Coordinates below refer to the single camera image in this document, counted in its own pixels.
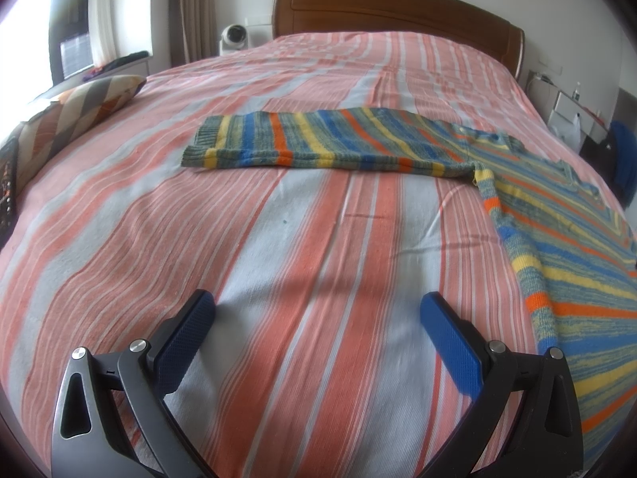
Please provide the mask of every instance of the bed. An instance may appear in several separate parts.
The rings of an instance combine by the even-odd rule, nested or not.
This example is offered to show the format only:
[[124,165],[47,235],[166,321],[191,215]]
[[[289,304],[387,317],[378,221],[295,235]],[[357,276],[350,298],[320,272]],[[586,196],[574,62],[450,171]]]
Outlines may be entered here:
[[[166,402],[222,477],[422,469],[469,407],[414,321],[428,291],[486,339],[537,351],[470,182],[180,167],[210,115],[369,106],[504,130],[571,164],[621,214],[516,83],[524,33],[505,20],[458,0],[276,0],[273,20],[271,43],[149,78],[20,195],[0,253],[0,382],[4,417],[45,469],[71,351],[121,350],[197,288],[215,295],[217,320]],[[625,417],[629,399],[609,416]],[[518,401],[479,465],[496,457]],[[590,464],[609,437],[588,440]]]

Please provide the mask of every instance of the pillow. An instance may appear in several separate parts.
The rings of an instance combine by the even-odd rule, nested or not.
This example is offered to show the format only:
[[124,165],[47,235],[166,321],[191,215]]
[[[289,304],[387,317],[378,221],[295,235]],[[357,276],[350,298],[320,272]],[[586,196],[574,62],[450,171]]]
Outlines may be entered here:
[[0,250],[15,226],[15,173],[18,160],[18,139],[9,138],[0,148]]
[[18,138],[16,194],[64,147],[119,110],[146,78],[116,75],[86,82],[52,99],[44,111],[12,132]]

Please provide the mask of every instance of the headboard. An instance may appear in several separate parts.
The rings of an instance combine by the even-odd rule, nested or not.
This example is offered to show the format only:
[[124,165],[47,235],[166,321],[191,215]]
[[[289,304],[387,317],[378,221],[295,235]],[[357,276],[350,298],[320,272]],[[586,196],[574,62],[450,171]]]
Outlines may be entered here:
[[520,75],[524,32],[460,0],[275,0],[274,36],[404,30],[470,45]]

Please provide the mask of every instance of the security camera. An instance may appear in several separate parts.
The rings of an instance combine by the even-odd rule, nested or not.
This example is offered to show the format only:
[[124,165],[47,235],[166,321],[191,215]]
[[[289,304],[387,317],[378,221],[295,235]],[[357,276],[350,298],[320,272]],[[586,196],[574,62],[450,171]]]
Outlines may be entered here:
[[229,25],[221,33],[219,55],[232,50],[242,50],[248,39],[248,31],[243,25]]

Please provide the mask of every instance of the clear plastic bottle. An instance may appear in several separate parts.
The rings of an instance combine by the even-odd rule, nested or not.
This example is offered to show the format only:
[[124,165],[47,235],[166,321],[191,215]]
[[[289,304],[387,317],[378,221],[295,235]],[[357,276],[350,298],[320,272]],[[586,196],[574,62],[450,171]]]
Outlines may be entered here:
[[573,91],[573,100],[579,102],[580,101],[580,88],[582,87],[582,85],[580,83],[577,83],[577,85],[575,86],[575,89]]

